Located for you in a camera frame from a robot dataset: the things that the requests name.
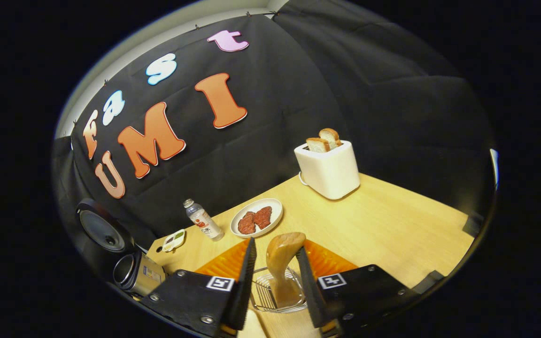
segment orange pad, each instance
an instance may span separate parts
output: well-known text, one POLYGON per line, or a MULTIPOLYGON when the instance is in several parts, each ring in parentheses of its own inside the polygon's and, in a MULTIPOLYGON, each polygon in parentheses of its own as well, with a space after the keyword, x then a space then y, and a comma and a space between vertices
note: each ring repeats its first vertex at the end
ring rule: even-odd
POLYGON ((245 257, 245 251, 247 250, 248 244, 249 239, 246 239, 243 242, 234 245, 232 248, 217 255, 217 257, 194 272, 208 276, 234 278, 234 280, 237 281, 239 279, 239 274, 241 273, 243 257, 245 257))
POLYGON ((304 241, 304 249, 309 257, 310 268, 315 280, 318 276, 338 274, 339 272, 358 268, 340 255, 316 244, 312 240, 307 239, 304 241))

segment metal cylinder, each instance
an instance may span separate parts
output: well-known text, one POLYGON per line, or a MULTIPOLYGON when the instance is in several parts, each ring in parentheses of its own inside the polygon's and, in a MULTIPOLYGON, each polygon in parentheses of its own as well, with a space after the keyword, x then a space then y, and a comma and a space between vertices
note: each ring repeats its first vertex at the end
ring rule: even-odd
POLYGON ((125 255, 114 267, 114 283, 138 298, 148 295, 165 280, 164 269, 142 252, 125 255))

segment plate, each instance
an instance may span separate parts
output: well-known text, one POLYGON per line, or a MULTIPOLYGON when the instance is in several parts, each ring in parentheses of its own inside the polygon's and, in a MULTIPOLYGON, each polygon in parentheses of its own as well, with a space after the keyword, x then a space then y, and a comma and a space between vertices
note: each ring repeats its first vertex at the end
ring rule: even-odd
POLYGON ((252 203, 249 203, 249 205, 246 205, 243 209, 239 210, 238 213, 235 214, 231 221, 231 232, 235 236, 239 236, 242 238, 250 238, 250 237, 258 237, 262 236, 265 233, 268 233, 271 231, 274 227, 277 226, 279 221, 281 221, 281 217, 283 216, 283 205, 278 199, 261 199, 258 201, 254 201, 252 203), (256 228, 256 231, 254 233, 251 233, 249 235, 243 235, 243 233, 240 233, 238 230, 239 221, 245 216, 245 213, 248 211, 251 212, 257 212, 258 210, 262 209, 265 206, 272 207, 272 214, 270 215, 270 224, 268 227, 264 229, 260 229, 258 225, 254 225, 256 228))
POLYGON ((172 233, 171 235, 168 235, 166 239, 164 239, 162 250, 164 250, 164 252, 171 252, 174 250, 174 248, 182 246, 183 240, 185 240, 185 229, 180 229, 176 233, 172 233))

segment letter cutout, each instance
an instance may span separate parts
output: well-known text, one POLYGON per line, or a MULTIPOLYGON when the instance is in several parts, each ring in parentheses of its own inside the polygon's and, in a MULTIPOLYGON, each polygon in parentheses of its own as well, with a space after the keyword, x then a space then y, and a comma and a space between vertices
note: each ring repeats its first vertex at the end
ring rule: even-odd
POLYGON ((93 138, 97 136, 97 125, 95 119, 97 118, 97 110, 94 110, 91 117, 86 122, 86 126, 83 129, 83 136, 85 137, 86 148, 89 150, 89 160, 92 160, 95 149, 97 148, 97 141, 93 138))
POLYGON ((101 165, 101 163, 97 164, 97 167, 95 167, 95 176, 99 178, 103 187, 108 191, 108 194, 112 195, 115 199, 120 199, 124 196, 124 182, 122 181, 122 177, 118 174, 118 170, 116 170, 116 167, 114 167, 114 164, 112 163, 110 151, 103 154, 101 162, 110 169, 112 177, 116 180, 116 186, 113 186, 108 180, 108 176, 103 173, 103 165, 101 165))
POLYGON ((247 116, 247 110, 239 107, 227 87, 227 73, 207 77, 195 85, 195 90, 204 92, 214 112, 214 128, 222 129, 247 116))
POLYGON ((103 125, 107 126, 112 122, 114 116, 120 114, 124 108, 124 100, 122 99, 122 90, 116 90, 114 94, 103 105, 103 125))
POLYGON ((173 61, 175 57, 173 53, 168 53, 152 62, 146 69, 146 75, 149 76, 147 83, 157 85, 160 81, 171 76, 177 68, 177 63, 173 61))
POLYGON ((216 45, 225 52, 236 52, 249 46, 247 41, 237 42, 233 37, 240 36, 240 32, 220 31, 208 38, 208 42, 215 41, 216 45))
POLYGON ((150 166, 142 162, 142 158, 153 165, 158 164, 156 144, 160 148, 160 158, 168 160, 185 149, 185 141, 175 135, 166 114, 166 103, 160 102, 146 112, 145 134, 139 133, 129 126, 118 135, 118 143, 122 144, 135 167, 135 177, 142 179, 150 172, 150 166))

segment steak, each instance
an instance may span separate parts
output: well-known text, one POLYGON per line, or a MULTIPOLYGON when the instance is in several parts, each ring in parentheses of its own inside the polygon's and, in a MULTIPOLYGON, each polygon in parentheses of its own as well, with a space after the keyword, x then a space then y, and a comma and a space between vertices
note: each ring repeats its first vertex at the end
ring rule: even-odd
POLYGON ((256 226, 254 225, 254 213, 248 211, 245 213, 243 218, 239 220, 238 228, 240 233, 243 235, 249 235, 256 231, 256 226))
POLYGON ((265 206, 264 208, 258 210, 258 212, 254 215, 254 223, 256 223, 261 230, 268 227, 268 225, 271 223, 271 214, 272 207, 265 206))

